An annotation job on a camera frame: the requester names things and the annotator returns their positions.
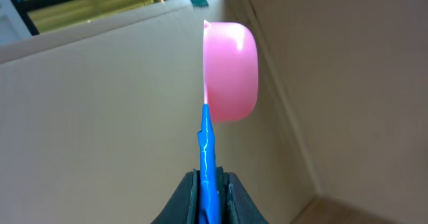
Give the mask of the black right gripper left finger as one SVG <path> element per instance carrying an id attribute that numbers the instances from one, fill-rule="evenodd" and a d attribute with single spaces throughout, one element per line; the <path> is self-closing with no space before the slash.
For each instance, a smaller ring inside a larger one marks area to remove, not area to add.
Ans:
<path id="1" fill-rule="evenodd" d="M 199 214 L 199 171 L 187 172 L 151 224 L 197 224 Z"/>

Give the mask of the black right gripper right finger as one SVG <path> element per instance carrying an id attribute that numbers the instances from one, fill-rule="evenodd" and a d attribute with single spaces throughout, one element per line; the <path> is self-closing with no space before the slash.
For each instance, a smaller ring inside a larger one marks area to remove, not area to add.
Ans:
<path id="1" fill-rule="evenodd" d="M 268 224 L 235 173 L 217 167 L 221 224 Z"/>

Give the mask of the pink scoop blue handle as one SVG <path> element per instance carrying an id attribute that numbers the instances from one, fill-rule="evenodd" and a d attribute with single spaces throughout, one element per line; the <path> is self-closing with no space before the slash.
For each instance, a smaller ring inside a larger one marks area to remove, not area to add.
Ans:
<path id="1" fill-rule="evenodd" d="M 258 56 L 255 38 L 235 22 L 203 22 L 203 107 L 199 144 L 200 223 L 220 223 L 213 123 L 249 116 L 258 95 Z"/>

